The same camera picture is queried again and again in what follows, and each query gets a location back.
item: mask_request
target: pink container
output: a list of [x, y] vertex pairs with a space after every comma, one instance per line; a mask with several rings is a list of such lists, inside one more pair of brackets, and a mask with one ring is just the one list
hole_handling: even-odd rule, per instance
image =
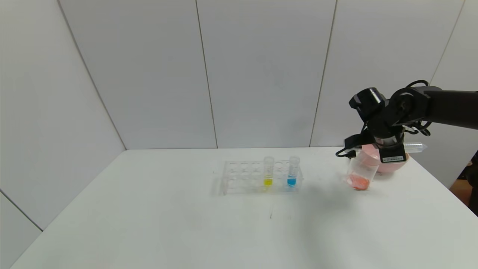
[[[363, 145], [362, 146], [362, 151], [368, 155], [368, 158], [364, 160], [364, 163], [368, 163], [370, 165], [376, 164], [377, 161], [380, 162], [380, 156], [379, 156], [379, 150], [376, 149], [373, 145]], [[402, 166], [405, 165], [405, 163], [408, 161], [410, 155], [408, 153], [406, 154], [407, 160], [404, 162], [399, 162], [399, 163], [381, 163], [379, 165], [379, 168], [377, 172], [380, 173], [391, 173], [394, 172], [398, 169], [400, 169]]]

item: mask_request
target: wall seam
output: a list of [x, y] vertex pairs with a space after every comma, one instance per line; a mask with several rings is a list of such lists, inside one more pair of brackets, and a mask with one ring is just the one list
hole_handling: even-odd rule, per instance
[[75, 43], [75, 47], [76, 47], [76, 51], [78, 52], [78, 54], [80, 55], [80, 58], [81, 58], [81, 61], [83, 62], [83, 66], [85, 67], [87, 73], [88, 73], [88, 76], [91, 80], [91, 83], [93, 83], [93, 87], [95, 88], [95, 91], [96, 91], [96, 94], [99, 98], [99, 101], [101, 102], [101, 104], [103, 105], [103, 108], [105, 109], [106, 111], [106, 115], [108, 115], [108, 118], [109, 118], [109, 121], [111, 121], [111, 124], [113, 125], [113, 128], [115, 128], [115, 131], [116, 131], [116, 134], [118, 135], [118, 137], [120, 138], [119, 140], [121, 141], [121, 143], [123, 144], [123, 148], [126, 150], [126, 146], [123, 142], [123, 139], [121, 138], [121, 135], [120, 133], [118, 132], [118, 129], [116, 128], [116, 125], [115, 123], [113, 122], [113, 119], [111, 118], [111, 115], [109, 114], [109, 111], [108, 109], [106, 108], [106, 105], [105, 105], [105, 102], [103, 101], [103, 99], [101, 98], [101, 95], [99, 94], [99, 91], [98, 91], [98, 88], [96, 87], [96, 83], [95, 81], [93, 80], [93, 77], [91, 76], [91, 73], [88, 69], [88, 66], [85, 62], [85, 59], [83, 58], [83, 55], [81, 54], [81, 51], [80, 51], [80, 47], [78, 46], [78, 43], [76, 42], [76, 39], [75, 39], [75, 36], [73, 35], [73, 31], [71, 31], [71, 27], [70, 27], [70, 23], [68, 23], [68, 20], [66, 19], [66, 15], [65, 15], [65, 11], [63, 10], [63, 7], [61, 6], [61, 3], [60, 3], [60, 0], [57, 0], [58, 2], [58, 6], [60, 7], [60, 11], [63, 15], [63, 19], [65, 20], [65, 23], [66, 23], [66, 26], [68, 27], [68, 30], [70, 32], [70, 36], [71, 38], [73, 39], [73, 43]]
[[463, 10], [463, 7], [465, 6], [466, 0], [463, 0], [463, 3], [461, 4], [460, 12], [458, 12], [458, 16], [456, 17], [455, 24], [453, 25], [453, 29], [451, 30], [450, 36], [448, 37], [448, 40], [446, 42], [445, 48], [443, 49], [442, 56], [440, 57], [440, 60], [438, 61], [438, 65], [436, 65], [435, 71], [433, 72], [432, 79], [430, 80], [430, 84], [432, 84], [433, 78], [435, 77], [436, 71], [438, 70], [438, 67], [440, 66], [440, 63], [442, 62], [443, 55], [445, 55], [446, 48], [448, 47], [448, 43], [450, 43], [451, 36], [453, 35], [453, 32], [455, 31], [456, 24], [458, 23], [458, 19], [460, 19], [461, 11]]
[[214, 123], [214, 112], [212, 109], [211, 89], [209, 87], [209, 75], [207, 74], [206, 54], [204, 52], [204, 43], [203, 43], [203, 33], [201, 30], [201, 21], [199, 19], [199, 8], [197, 7], [197, 0], [195, 0], [195, 2], [196, 2], [197, 24], [199, 26], [199, 36], [201, 37], [201, 48], [203, 49], [204, 70], [206, 72], [207, 92], [209, 93], [209, 104], [211, 105], [212, 127], [214, 129], [214, 138], [216, 140], [216, 148], [219, 148], [219, 146], [217, 145], [216, 124]]
[[315, 127], [315, 122], [317, 121], [317, 111], [319, 109], [320, 94], [322, 93], [322, 86], [324, 84], [324, 75], [326, 73], [327, 59], [328, 59], [328, 54], [330, 49], [330, 41], [332, 40], [332, 30], [334, 29], [335, 13], [337, 12], [337, 1], [338, 0], [335, 1], [334, 15], [332, 16], [332, 23], [330, 25], [330, 35], [329, 35], [329, 41], [327, 44], [326, 59], [324, 61], [324, 69], [322, 70], [322, 79], [320, 80], [319, 96], [317, 97], [317, 105], [315, 107], [314, 123], [312, 124], [312, 133], [310, 134], [309, 147], [312, 146], [312, 137], [314, 137], [314, 127]]

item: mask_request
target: centrifuge tube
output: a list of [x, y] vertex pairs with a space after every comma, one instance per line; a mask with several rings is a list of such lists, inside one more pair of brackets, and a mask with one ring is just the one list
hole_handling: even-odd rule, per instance
[[287, 184], [291, 187], [295, 186], [297, 175], [299, 173], [300, 158], [291, 156], [289, 158], [289, 175], [287, 176]]
[[274, 177], [274, 158], [267, 156], [264, 158], [264, 185], [272, 185], [272, 178]]

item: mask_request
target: plastic cup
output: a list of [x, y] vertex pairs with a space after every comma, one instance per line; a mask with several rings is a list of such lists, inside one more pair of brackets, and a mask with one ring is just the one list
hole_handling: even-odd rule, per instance
[[363, 151], [359, 151], [357, 157], [353, 158], [348, 165], [347, 184], [356, 190], [368, 189], [379, 165], [379, 160], [374, 160]]

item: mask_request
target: black robotic arm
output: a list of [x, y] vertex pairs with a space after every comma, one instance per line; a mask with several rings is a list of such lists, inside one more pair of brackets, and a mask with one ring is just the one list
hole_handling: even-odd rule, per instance
[[364, 122], [360, 134], [345, 139], [338, 157], [355, 157], [354, 148], [374, 144], [381, 162], [406, 160], [405, 133], [429, 136], [431, 123], [478, 130], [478, 92], [442, 90], [425, 80], [410, 83], [386, 99], [376, 88], [368, 88], [349, 101]]

